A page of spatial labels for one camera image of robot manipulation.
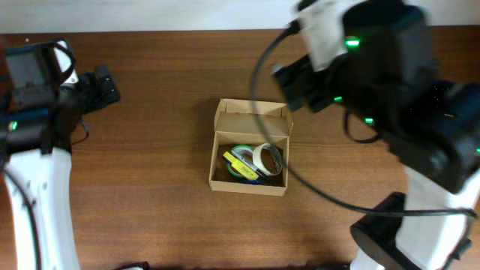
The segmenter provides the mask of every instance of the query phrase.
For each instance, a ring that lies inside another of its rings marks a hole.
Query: box flap
[[[270,136],[290,136],[293,121],[285,103],[257,101],[256,106]],[[249,100],[220,100],[214,121],[215,131],[261,134]]]

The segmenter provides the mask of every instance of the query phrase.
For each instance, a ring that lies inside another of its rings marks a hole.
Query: open box
[[[290,134],[293,119],[288,106],[284,103],[256,102],[257,110],[263,123],[281,149],[283,159],[288,162]],[[209,184],[213,191],[229,191],[247,194],[283,196],[287,190],[288,171],[283,168],[277,178],[272,178],[271,185],[242,184],[227,171],[222,159],[225,151],[236,145],[259,146],[266,143],[265,138],[255,123],[251,110],[251,101],[221,99],[214,118],[215,137],[211,153]]]

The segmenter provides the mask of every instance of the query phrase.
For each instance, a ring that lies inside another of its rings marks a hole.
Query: brown table surface
[[[442,77],[480,81],[480,27],[433,30]],[[83,269],[153,266],[280,267],[351,261],[349,227],[362,215],[320,199],[294,178],[284,197],[209,190],[213,117],[220,98],[248,99],[248,79],[271,31],[8,35],[11,46],[65,37],[79,73],[109,65],[120,103],[85,117],[90,138],[73,148],[70,207]],[[305,54],[300,37],[268,61]],[[267,74],[259,97],[282,101]],[[373,207],[407,180],[385,144],[359,145],[341,130],[343,110],[294,113],[289,161],[350,203]],[[358,137],[369,130],[353,124]],[[75,138],[83,132],[79,129]],[[472,240],[480,242],[480,226]],[[0,269],[16,263],[11,207],[0,185]],[[475,245],[453,269],[478,269]]]

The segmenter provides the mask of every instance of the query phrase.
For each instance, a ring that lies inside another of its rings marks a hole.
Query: white background
[[[434,25],[480,24],[480,0],[408,1],[425,7]],[[298,2],[0,0],[0,33],[280,29]]]

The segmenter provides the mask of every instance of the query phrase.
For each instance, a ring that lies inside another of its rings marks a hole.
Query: black cable
[[[85,131],[85,136],[84,136],[83,139],[81,139],[81,140],[78,140],[78,141],[76,141],[76,142],[72,142],[72,146],[74,146],[74,145],[76,145],[76,144],[79,144],[79,143],[83,143],[84,141],[86,141],[86,140],[90,137],[90,129],[89,129],[89,126],[87,125],[87,123],[85,123],[85,121],[83,121],[82,118],[80,119],[80,124],[82,125],[83,130]]]
[[[10,181],[13,183],[15,188],[20,192],[20,195],[22,195],[23,204],[27,208],[28,219],[30,220],[31,236],[34,242],[33,244],[34,244],[34,253],[35,253],[35,264],[37,265],[37,270],[41,270],[42,258],[41,258],[41,251],[40,251],[40,240],[38,238],[37,222],[35,221],[35,216],[33,214],[33,205],[35,204],[35,201],[30,202],[29,197],[27,196],[22,185],[18,182],[17,178],[15,178],[11,172],[9,172],[7,169],[4,168],[3,173],[10,179]]]
[[[354,141],[356,143],[368,144],[368,143],[375,143],[375,142],[379,141],[380,139],[382,139],[382,137],[379,134],[373,136],[370,139],[355,139],[350,134],[350,125],[349,125],[349,122],[348,122],[349,118],[350,118],[350,112],[349,112],[348,109],[345,109],[345,114],[343,115],[343,132],[352,141]]]
[[[252,113],[253,118],[255,119],[256,125],[259,128],[262,135],[265,137],[267,143],[274,145],[273,139],[270,137],[268,131],[266,130],[265,125],[263,124],[262,119],[258,114],[257,109],[257,85],[260,78],[260,72],[265,64],[267,58],[272,54],[275,47],[281,43],[286,37],[290,35],[296,34],[297,28],[295,25],[291,25],[289,28],[284,30],[280,36],[278,36],[263,52],[260,56],[258,62],[253,69],[253,73],[250,78],[250,99],[251,99],[251,106],[252,106]],[[383,216],[383,217],[390,217],[390,218],[401,218],[401,217],[420,217],[420,216],[444,216],[444,215],[468,215],[474,218],[477,218],[477,214],[469,208],[457,208],[457,209],[442,209],[442,210],[406,210],[406,211],[381,211],[371,208],[364,208],[356,205],[351,205],[349,203],[340,201],[339,199],[334,198],[333,196],[328,195],[327,193],[321,191],[317,187],[314,187],[310,182],[303,179],[295,170],[293,170],[290,166],[288,166],[287,162],[282,158],[282,164],[284,168],[287,168],[289,173],[291,173],[297,180],[299,180],[305,187],[312,190],[314,193],[320,195],[324,199],[328,200],[331,203],[334,203],[340,207],[345,209],[359,212],[366,215],[376,215],[376,216]]]

